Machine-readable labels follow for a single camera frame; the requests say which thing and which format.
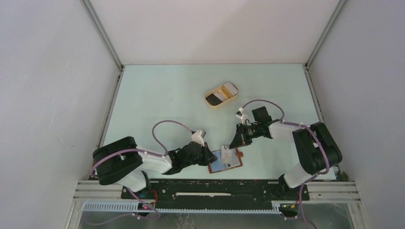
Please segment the brown leather card holder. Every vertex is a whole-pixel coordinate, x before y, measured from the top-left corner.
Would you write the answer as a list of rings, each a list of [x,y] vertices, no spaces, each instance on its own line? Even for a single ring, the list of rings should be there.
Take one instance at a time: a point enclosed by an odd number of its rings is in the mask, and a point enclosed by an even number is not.
[[[243,166],[242,157],[243,152],[239,151],[238,148],[231,150],[232,159],[231,162],[222,162],[222,150],[213,151],[212,154],[217,157],[217,160],[208,165],[208,170],[210,174],[215,174],[230,169],[235,169]]]

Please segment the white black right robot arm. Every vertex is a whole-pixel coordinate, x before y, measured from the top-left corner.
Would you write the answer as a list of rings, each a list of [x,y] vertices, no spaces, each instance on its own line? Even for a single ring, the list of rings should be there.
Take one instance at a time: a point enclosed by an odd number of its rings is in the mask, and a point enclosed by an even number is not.
[[[254,109],[254,122],[249,122],[239,108],[236,117],[241,120],[229,148],[239,148],[252,144],[253,139],[265,137],[291,142],[296,147],[298,163],[279,178],[278,194],[283,199],[291,199],[297,187],[329,170],[342,161],[342,154],[329,130],[323,122],[311,125],[272,119],[262,106]]]

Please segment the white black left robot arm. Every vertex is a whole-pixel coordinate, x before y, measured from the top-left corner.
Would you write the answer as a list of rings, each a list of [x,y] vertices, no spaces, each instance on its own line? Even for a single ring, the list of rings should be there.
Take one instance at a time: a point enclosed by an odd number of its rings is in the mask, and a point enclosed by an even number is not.
[[[95,150],[92,156],[94,165],[90,176],[97,178],[100,185],[121,184],[141,199],[147,198],[151,192],[147,172],[173,175],[190,166],[208,166],[217,161],[207,144],[191,141],[165,156],[138,148],[131,136]]]

